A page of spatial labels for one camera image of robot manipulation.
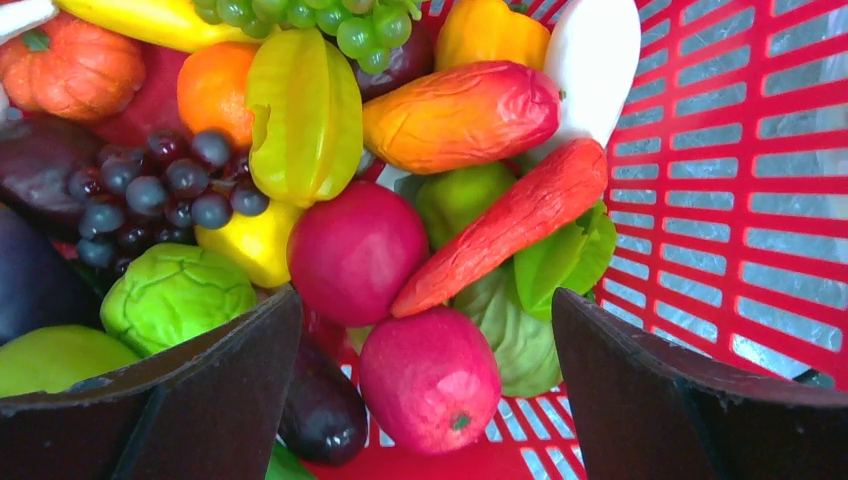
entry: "bunch of purple grapes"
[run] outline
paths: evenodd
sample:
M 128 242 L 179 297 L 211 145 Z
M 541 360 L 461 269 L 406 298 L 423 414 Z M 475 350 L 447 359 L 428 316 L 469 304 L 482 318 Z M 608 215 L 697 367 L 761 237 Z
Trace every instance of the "bunch of purple grapes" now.
M 256 216 L 269 203 L 250 178 L 247 154 L 212 130 L 190 142 L 160 130 L 144 148 L 107 145 L 96 167 L 71 175 L 68 192 L 85 204 L 80 260 L 112 278 L 157 243 L 195 244 L 194 225 L 218 229 L 233 212 Z

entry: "yellow bell pepper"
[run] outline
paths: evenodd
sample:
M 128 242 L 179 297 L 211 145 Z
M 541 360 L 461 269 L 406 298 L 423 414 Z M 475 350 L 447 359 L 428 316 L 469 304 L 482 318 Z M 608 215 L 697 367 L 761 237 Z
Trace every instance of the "yellow bell pepper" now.
M 511 60 L 536 70 L 545 66 L 551 33 L 503 0 L 459 0 L 436 39 L 436 70 L 487 60 Z
M 362 155 L 362 98 L 347 59 L 321 32 L 271 35 L 248 71 L 245 103 L 259 190 L 301 208 L 341 193 Z
M 253 284 L 262 288 L 279 287 L 291 280 L 286 250 L 301 213 L 293 205 L 271 200 L 268 208 L 255 217 L 236 212 L 219 229 L 195 226 L 194 235 L 198 246 L 237 263 Z
M 107 30 L 130 38 L 193 53 L 221 42 L 257 39 L 226 24 L 209 25 L 197 14 L 191 0 L 54 0 L 62 10 Z

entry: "pink round fruit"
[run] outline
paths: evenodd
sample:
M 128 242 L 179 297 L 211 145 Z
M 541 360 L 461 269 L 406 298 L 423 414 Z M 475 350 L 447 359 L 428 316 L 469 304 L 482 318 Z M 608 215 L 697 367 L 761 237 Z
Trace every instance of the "pink round fruit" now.
M 345 327 L 388 317 L 428 253 L 427 233 L 412 205 L 362 181 L 310 207 L 288 243 L 289 272 L 303 301 Z
M 383 430 L 422 454 L 473 443 L 501 398 L 486 338 L 468 317 L 444 306 L 378 323 L 362 348 L 359 382 Z

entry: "bunch of green grapes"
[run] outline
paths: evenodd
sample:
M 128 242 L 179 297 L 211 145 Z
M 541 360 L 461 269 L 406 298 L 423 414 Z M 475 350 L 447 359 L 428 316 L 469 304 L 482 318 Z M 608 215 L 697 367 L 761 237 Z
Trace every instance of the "bunch of green grapes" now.
M 363 71 L 377 74 L 389 66 L 389 50 L 400 47 L 412 33 L 412 19 L 421 18 L 416 0 L 193 0 L 206 23 L 241 28 L 265 38 L 274 25 L 282 28 L 318 27 L 336 37 L 339 50 L 356 60 Z

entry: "carrot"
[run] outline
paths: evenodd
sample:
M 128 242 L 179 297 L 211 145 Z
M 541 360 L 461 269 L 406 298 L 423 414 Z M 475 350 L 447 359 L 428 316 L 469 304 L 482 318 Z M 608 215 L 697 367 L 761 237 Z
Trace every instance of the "carrot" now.
M 417 174 L 509 158 L 549 139 L 559 121 L 556 85 L 510 61 L 436 72 L 362 106 L 365 147 Z
M 598 142 L 562 145 L 430 257 L 395 298 L 392 315 L 414 315 L 445 302 L 515 252 L 573 222 L 606 187 L 607 159 Z

